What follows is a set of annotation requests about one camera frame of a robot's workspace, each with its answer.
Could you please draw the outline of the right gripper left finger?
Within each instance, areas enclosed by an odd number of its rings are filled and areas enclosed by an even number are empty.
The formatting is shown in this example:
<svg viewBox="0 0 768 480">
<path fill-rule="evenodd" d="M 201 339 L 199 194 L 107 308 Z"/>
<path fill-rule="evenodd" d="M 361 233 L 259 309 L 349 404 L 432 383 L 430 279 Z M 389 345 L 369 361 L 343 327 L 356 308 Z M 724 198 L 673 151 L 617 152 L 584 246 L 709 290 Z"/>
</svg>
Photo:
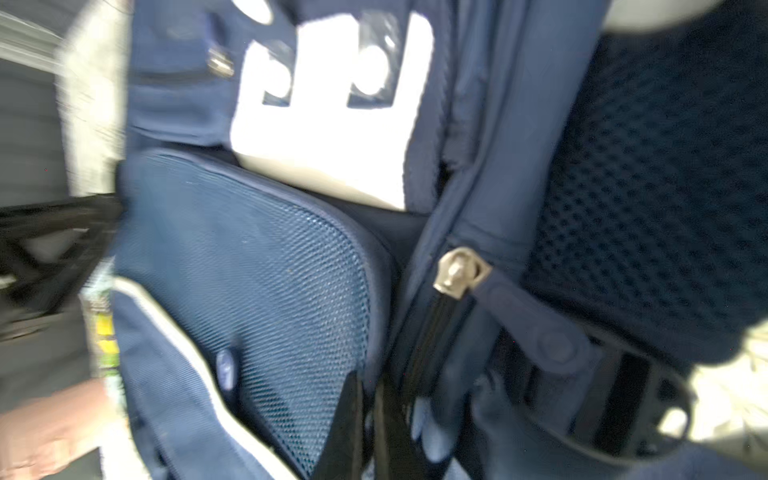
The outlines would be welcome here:
<svg viewBox="0 0 768 480">
<path fill-rule="evenodd" d="M 360 479 L 364 457 L 364 401 L 357 371 L 345 378 L 333 421 L 312 480 Z"/>
</svg>

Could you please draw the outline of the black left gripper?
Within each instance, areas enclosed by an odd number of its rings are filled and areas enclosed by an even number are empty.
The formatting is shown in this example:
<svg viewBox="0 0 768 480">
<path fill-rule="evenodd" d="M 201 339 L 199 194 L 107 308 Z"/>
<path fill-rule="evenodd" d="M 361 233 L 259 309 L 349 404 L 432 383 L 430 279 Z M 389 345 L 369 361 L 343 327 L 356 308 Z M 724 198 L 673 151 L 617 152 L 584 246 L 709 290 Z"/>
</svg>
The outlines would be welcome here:
<svg viewBox="0 0 768 480">
<path fill-rule="evenodd" d="M 114 238 L 114 194 L 1 209 L 1 334 L 25 336 L 62 317 Z"/>
</svg>

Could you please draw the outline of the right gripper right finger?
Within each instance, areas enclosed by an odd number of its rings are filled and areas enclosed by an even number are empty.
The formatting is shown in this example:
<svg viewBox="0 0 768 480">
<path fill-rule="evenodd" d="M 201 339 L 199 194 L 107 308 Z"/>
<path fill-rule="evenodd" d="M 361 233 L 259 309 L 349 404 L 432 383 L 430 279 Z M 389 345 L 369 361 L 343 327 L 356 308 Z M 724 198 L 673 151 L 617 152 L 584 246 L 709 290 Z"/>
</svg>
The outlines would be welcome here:
<svg viewBox="0 0 768 480">
<path fill-rule="evenodd" d="M 376 386 L 373 422 L 375 479 L 425 479 L 423 460 L 411 439 L 400 399 L 388 377 L 381 377 Z"/>
</svg>

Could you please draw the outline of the navy blue student backpack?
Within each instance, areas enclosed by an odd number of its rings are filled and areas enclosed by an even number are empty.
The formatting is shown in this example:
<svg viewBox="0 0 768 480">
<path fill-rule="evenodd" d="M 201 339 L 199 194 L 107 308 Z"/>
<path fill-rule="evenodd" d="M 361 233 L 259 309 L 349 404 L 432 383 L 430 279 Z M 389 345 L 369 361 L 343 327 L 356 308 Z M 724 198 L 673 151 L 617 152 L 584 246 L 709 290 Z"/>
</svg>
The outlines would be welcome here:
<svg viewBox="0 0 768 480">
<path fill-rule="evenodd" d="M 763 1 L 137 1 L 111 305 L 153 479 L 767 475 Z"/>
</svg>

